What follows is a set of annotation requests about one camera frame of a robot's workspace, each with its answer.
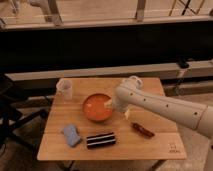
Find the translucent yellowish gripper finger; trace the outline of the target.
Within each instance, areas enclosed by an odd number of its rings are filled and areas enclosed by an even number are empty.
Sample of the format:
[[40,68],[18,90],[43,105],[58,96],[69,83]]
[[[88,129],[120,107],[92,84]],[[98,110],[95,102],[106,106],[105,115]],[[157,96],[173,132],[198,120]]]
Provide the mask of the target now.
[[130,110],[128,109],[125,113],[124,116],[126,119],[128,119],[130,117]]

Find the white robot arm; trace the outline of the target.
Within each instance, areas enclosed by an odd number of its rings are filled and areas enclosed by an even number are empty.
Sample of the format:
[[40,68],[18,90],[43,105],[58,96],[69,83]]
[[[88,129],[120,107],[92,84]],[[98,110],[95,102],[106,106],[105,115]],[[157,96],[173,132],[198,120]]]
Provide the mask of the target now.
[[112,106],[125,111],[135,105],[213,138],[213,106],[156,95],[142,90],[142,80],[131,76],[114,90]]

